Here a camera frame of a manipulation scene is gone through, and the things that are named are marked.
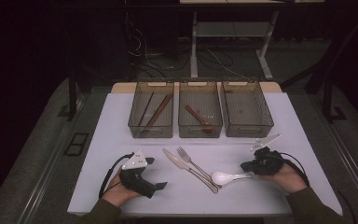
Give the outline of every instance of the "dark background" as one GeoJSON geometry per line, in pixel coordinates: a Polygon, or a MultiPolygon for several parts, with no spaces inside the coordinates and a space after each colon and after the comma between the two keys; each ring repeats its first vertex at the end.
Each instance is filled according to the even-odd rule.
{"type": "MultiPolygon", "coordinates": [[[[174,46],[177,36],[190,32],[184,25],[191,21],[188,14],[159,12],[147,16],[138,12],[134,20],[151,43],[158,43],[165,30],[165,39],[174,46]],[[175,17],[164,20],[167,15],[175,17]]],[[[45,1],[0,0],[0,186],[50,95],[69,70],[75,71],[82,91],[131,78],[131,58],[121,32],[123,16],[109,10],[57,11],[45,1]]],[[[304,8],[288,8],[280,14],[274,37],[334,41],[356,22],[358,3],[334,10],[315,8],[306,14],[304,8]]],[[[175,48],[167,50],[175,53],[175,48]]],[[[358,109],[358,32],[332,75],[358,109]]]]}

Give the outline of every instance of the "storage tray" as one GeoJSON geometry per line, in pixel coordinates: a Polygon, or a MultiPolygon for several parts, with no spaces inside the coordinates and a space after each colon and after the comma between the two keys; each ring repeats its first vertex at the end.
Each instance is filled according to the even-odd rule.
{"type": "Polygon", "coordinates": [[[178,114],[181,138],[218,138],[223,121],[215,80],[201,77],[181,79],[178,114]],[[210,125],[201,125],[201,122],[186,109],[189,106],[210,125]]]}
{"type": "Polygon", "coordinates": [[[224,78],[220,96],[227,137],[269,134],[274,122],[257,79],[224,78]]]}
{"type": "Polygon", "coordinates": [[[172,80],[141,79],[132,102],[129,127],[133,138],[171,138],[172,80]]]}

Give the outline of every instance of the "silver knife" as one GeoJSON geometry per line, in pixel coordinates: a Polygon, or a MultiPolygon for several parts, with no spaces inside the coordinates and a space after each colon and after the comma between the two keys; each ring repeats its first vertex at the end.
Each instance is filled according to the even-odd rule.
{"type": "Polygon", "coordinates": [[[163,148],[162,150],[164,151],[165,155],[167,155],[168,159],[170,159],[173,163],[175,163],[175,165],[177,165],[181,169],[189,171],[191,174],[193,174],[198,179],[200,179],[204,184],[206,184],[206,186],[208,186],[213,193],[217,193],[218,188],[211,181],[206,179],[203,175],[200,175],[199,173],[197,173],[195,170],[191,169],[183,161],[181,161],[178,158],[176,158],[175,156],[173,156],[173,154],[171,152],[169,152],[167,149],[163,148]]]}

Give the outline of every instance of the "olive green sleeve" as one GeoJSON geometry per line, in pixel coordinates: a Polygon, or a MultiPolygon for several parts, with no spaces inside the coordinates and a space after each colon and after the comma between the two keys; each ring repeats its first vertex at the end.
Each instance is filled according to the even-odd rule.
{"type": "Polygon", "coordinates": [[[346,224],[342,216],[324,205],[312,188],[302,189],[286,197],[296,224],[346,224]]]}
{"type": "Polygon", "coordinates": [[[114,224],[121,214],[121,210],[105,201],[98,200],[92,210],[79,218],[76,224],[114,224]]]}

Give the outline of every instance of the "floor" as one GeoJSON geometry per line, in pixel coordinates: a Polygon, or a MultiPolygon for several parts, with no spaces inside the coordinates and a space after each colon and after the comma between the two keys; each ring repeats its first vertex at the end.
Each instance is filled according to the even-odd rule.
{"type": "MultiPolygon", "coordinates": [[[[189,77],[188,39],[181,39],[178,58],[167,57],[150,48],[148,61],[143,62],[137,77],[189,77]]],[[[281,83],[316,63],[329,46],[329,41],[273,41],[267,53],[273,81],[281,83]]],[[[244,76],[264,80],[262,68],[255,57],[261,46],[259,39],[201,39],[199,41],[199,77],[244,76]]],[[[343,162],[342,151],[350,155],[358,168],[358,114],[345,95],[334,89],[333,106],[346,116],[333,124],[322,116],[321,92],[304,92],[303,78],[284,91],[295,111],[343,207],[344,217],[358,223],[358,179],[343,162]]],[[[67,121],[68,83],[65,80],[53,93],[33,133],[24,146],[3,187],[0,189],[0,223],[74,223],[77,216],[66,212],[83,160],[87,155],[106,94],[111,87],[94,87],[79,94],[78,112],[67,121]],[[88,133],[83,152],[65,156],[63,152],[74,133],[88,133]]],[[[190,220],[170,219],[170,223],[190,223],[190,220]]],[[[194,223],[259,223],[242,218],[205,218],[194,223]]],[[[161,219],[131,219],[123,223],[159,223],[161,219]]],[[[294,223],[290,217],[265,217],[267,224],[294,223]]]]}

